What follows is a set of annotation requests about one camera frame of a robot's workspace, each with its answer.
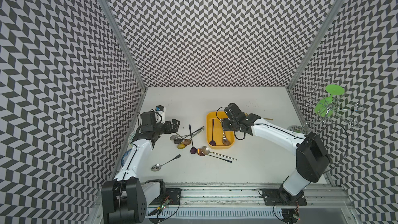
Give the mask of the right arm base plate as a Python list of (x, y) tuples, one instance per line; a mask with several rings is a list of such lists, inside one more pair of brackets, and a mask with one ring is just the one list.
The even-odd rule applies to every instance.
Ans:
[(289, 194), (283, 187), (279, 189), (269, 188), (261, 189), (260, 194), (265, 205), (284, 205), (284, 206), (306, 206), (307, 201), (304, 196), (304, 190), (301, 190), (296, 196)]

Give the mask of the gold spoon plain handle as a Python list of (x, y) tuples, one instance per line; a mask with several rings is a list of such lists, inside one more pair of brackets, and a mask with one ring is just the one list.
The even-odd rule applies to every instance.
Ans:
[(274, 119), (273, 118), (265, 118), (265, 117), (261, 117), (262, 119), (265, 119), (265, 120), (267, 120), (267, 121), (273, 121)]

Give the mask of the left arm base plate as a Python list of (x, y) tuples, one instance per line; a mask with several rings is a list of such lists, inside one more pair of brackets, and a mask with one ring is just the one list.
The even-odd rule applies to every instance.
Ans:
[(181, 188), (170, 188), (161, 194), (148, 205), (158, 206), (166, 203), (167, 205), (179, 205), (181, 200)]

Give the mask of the ornate silver spoon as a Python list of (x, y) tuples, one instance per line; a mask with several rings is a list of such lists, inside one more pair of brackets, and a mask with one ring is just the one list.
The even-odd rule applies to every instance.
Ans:
[(231, 142), (228, 140), (228, 138), (226, 136), (226, 132), (223, 129), (223, 121), (222, 120), (220, 121), (220, 124), (221, 124), (221, 130), (222, 130), (222, 143), (224, 146), (230, 146)]

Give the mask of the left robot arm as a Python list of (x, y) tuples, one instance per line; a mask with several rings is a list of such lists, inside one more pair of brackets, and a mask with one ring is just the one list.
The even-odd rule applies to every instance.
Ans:
[(139, 180), (141, 164), (150, 156), (159, 137), (179, 129), (180, 121), (166, 121), (165, 112), (166, 108), (158, 105), (154, 111), (141, 114), (141, 124), (133, 133), (132, 150), (124, 166), (113, 180), (104, 183), (101, 196), (105, 224), (142, 223), (147, 204), (165, 193), (163, 180), (149, 180), (143, 186)]

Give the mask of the yellow plastic storage box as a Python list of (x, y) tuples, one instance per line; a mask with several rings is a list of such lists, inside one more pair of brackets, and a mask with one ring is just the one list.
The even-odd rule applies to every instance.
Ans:
[(228, 140), (231, 142), (230, 146), (224, 146), (222, 143), (222, 130), (221, 130), (221, 124), (220, 124), (220, 120), (219, 119), (224, 119), (227, 118), (226, 113), (219, 111), (213, 111), (207, 114), (206, 116), (206, 141), (209, 144), (209, 142), (211, 141), (211, 130), (212, 130), (212, 119), (215, 120), (215, 126), (214, 126), (214, 141), (216, 142), (216, 146), (210, 146), (210, 148), (214, 148), (214, 149), (228, 149), (231, 148), (235, 142), (235, 137), (234, 137), (234, 133), (227, 131), (226, 132), (226, 136), (228, 138)]

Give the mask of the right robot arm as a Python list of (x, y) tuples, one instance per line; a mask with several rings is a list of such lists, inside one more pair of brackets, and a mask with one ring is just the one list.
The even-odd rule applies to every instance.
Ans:
[(230, 103), (223, 111), (227, 115), (221, 121), (224, 131), (264, 138), (295, 155), (295, 170), (276, 193), (276, 202), (279, 204), (296, 203), (304, 195), (304, 188), (318, 182), (331, 163), (323, 141), (314, 132), (302, 134), (289, 131), (259, 115), (246, 115), (235, 103)]

